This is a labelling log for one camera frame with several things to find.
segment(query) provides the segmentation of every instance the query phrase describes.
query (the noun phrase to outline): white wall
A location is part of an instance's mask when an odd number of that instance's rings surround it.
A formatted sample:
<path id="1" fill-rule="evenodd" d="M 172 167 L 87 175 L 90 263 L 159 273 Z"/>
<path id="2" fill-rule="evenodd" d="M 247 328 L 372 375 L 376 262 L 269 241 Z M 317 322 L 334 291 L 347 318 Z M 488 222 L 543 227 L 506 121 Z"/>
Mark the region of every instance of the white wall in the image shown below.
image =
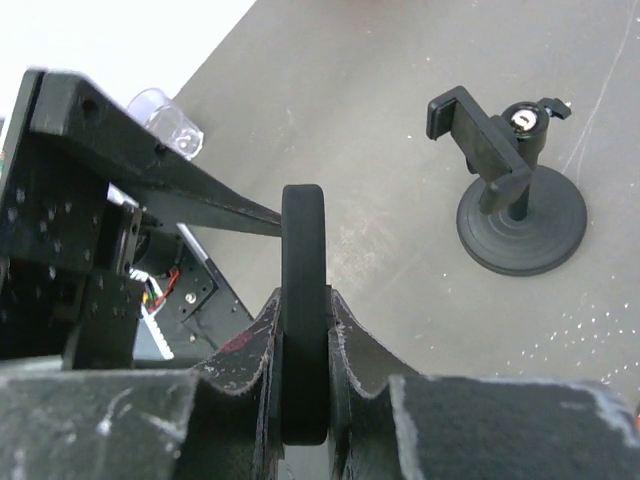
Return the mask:
<path id="1" fill-rule="evenodd" d="M 126 106 L 139 91 L 175 95 L 254 0 L 2 2 L 0 117 L 29 66 L 76 70 Z"/>

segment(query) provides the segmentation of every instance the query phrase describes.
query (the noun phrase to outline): wire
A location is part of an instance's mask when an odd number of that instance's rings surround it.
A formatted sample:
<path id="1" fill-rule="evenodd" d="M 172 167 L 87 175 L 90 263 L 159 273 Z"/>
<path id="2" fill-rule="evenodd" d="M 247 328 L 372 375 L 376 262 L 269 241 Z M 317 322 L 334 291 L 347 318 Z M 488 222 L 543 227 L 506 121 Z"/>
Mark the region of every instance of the wire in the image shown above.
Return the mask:
<path id="1" fill-rule="evenodd" d="M 173 288 L 175 287 L 176 282 L 178 281 L 178 278 L 180 278 L 180 270 L 173 270 L 169 275 L 170 275 L 169 285 L 167 285 L 167 289 L 164 291 L 162 295 L 160 295 L 158 298 L 155 299 L 155 301 L 150 307 L 150 310 L 149 310 L 150 312 L 153 312 L 158 307 L 160 307 L 163 304 L 163 302 L 167 299 L 167 297 L 171 295 L 171 292 L 173 292 Z"/>
<path id="2" fill-rule="evenodd" d="M 153 303 L 155 303 L 158 296 L 156 295 L 156 289 L 153 286 L 153 283 L 151 283 L 151 280 L 147 278 L 147 280 L 144 282 L 144 286 L 147 294 L 149 295 L 149 299 L 152 300 Z"/>

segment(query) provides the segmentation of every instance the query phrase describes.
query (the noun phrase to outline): floor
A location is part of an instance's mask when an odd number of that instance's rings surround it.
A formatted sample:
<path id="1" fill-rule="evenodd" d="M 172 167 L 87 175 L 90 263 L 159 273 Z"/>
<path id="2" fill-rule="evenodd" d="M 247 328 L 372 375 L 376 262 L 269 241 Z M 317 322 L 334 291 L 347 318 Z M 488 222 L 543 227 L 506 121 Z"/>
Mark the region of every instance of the floor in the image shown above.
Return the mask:
<path id="1" fill-rule="evenodd" d="M 177 96 L 203 128 L 196 163 L 279 208 L 325 191 L 329 278 L 359 320 L 425 373 L 587 378 L 640 400 L 640 8 L 600 0 L 258 0 Z M 489 113 L 572 103 L 540 162 L 582 191 L 573 258 L 510 278 L 455 229 L 473 178 L 428 101 L 462 84 Z M 279 282 L 277 239 L 198 230 L 257 313 Z"/>

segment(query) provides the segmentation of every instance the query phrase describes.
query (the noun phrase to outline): black rubber wheel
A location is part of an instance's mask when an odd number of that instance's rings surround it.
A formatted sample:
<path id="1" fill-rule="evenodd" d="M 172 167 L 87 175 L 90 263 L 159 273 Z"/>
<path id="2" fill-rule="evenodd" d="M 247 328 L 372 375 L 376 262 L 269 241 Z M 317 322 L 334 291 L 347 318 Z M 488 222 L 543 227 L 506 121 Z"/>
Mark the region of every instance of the black rubber wheel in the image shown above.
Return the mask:
<path id="1" fill-rule="evenodd" d="M 282 440 L 321 445 L 329 428 L 324 195 L 317 185 L 282 193 Z"/>
<path id="2" fill-rule="evenodd" d="M 458 207 L 458 236 L 471 257 L 503 275 L 527 277 L 552 270 L 576 251 L 587 228 L 587 206 L 560 172 L 539 166 L 531 180 L 529 211 L 520 221 L 507 209 L 480 212 L 485 182 L 476 180 Z"/>

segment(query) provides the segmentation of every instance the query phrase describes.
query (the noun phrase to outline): bolt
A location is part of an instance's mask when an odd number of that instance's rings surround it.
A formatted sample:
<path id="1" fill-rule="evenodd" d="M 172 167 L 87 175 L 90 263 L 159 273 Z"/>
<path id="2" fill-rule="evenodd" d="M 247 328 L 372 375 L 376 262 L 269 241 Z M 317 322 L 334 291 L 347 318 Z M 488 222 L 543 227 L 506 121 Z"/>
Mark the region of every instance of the bolt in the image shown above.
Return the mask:
<path id="1" fill-rule="evenodd" d="M 532 110 L 523 108 L 511 117 L 511 125 L 519 132 L 528 132 L 538 123 L 538 116 Z"/>

